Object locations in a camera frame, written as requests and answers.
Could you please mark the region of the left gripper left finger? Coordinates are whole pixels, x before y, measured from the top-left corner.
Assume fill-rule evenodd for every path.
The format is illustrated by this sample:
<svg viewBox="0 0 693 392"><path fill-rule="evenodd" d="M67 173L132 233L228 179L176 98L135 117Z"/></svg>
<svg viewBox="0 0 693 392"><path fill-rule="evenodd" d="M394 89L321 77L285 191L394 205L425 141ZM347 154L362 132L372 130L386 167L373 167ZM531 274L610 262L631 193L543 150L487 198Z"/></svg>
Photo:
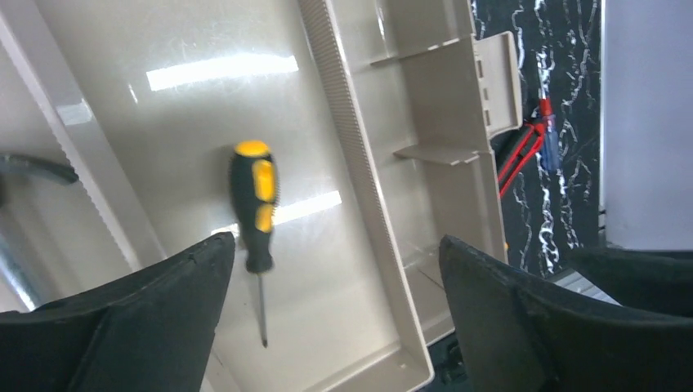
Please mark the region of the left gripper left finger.
<svg viewBox="0 0 693 392"><path fill-rule="evenodd" d="M102 286L2 313L2 390L199 390L234 257L233 234L214 234Z"/></svg>

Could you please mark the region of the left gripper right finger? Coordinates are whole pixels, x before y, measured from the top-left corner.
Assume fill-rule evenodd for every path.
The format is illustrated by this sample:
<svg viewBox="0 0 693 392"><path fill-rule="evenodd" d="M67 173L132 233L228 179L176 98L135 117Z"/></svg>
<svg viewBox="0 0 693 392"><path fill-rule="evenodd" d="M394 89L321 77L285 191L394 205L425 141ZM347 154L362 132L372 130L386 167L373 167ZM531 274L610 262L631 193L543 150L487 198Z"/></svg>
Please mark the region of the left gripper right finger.
<svg viewBox="0 0 693 392"><path fill-rule="evenodd" d="M692 316L580 295L451 235L439 266L476 391L692 388Z"/></svg>

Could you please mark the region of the yellow black screwdriver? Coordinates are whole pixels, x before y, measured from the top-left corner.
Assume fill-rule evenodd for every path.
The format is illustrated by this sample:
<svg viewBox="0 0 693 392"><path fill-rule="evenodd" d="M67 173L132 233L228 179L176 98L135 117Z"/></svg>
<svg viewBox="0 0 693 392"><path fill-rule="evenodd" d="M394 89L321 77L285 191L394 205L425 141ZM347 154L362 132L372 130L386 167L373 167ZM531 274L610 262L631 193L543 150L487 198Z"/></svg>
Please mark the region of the yellow black screwdriver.
<svg viewBox="0 0 693 392"><path fill-rule="evenodd" d="M278 171L269 145L261 140L239 142L230 160L229 182L231 204L247 250L245 268L257 277L260 336L266 348L268 328L263 276L274 267L270 242L279 197Z"/></svg>

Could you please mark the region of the black handled claw hammer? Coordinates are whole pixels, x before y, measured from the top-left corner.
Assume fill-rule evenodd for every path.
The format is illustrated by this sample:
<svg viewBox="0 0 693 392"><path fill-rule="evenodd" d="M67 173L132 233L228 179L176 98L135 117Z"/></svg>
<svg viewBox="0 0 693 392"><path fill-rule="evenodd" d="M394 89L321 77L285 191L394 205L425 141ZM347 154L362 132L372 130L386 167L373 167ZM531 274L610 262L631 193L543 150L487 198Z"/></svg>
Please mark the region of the black handled claw hammer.
<svg viewBox="0 0 693 392"><path fill-rule="evenodd" d="M25 154L1 154L1 279L17 300L32 311L52 300L56 285L45 262L58 256L45 220L24 192L11 190L7 177L40 177L68 186L79 177L69 164Z"/></svg>

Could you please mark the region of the beige plastic tool box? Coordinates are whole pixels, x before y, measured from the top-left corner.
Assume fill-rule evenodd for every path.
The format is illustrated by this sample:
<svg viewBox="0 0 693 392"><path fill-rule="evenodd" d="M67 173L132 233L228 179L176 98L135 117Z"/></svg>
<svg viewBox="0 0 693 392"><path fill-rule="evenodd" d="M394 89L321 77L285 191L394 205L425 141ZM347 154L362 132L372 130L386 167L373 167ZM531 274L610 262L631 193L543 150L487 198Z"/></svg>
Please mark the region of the beige plastic tool box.
<svg viewBox="0 0 693 392"><path fill-rule="evenodd" d="M1 386L416 391L507 257L516 39L469 1L4 1Z"/></svg>

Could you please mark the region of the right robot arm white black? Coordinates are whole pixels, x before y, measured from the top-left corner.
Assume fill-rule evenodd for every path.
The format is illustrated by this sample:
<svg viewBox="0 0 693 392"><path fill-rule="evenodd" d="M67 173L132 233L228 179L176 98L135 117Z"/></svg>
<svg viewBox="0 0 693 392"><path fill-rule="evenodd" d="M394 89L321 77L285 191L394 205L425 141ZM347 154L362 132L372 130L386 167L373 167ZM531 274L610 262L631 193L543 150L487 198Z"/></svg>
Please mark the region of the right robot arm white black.
<svg viewBox="0 0 693 392"><path fill-rule="evenodd" d="M621 305L690 318L692 259L613 247L576 248L568 265Z"/></svg>

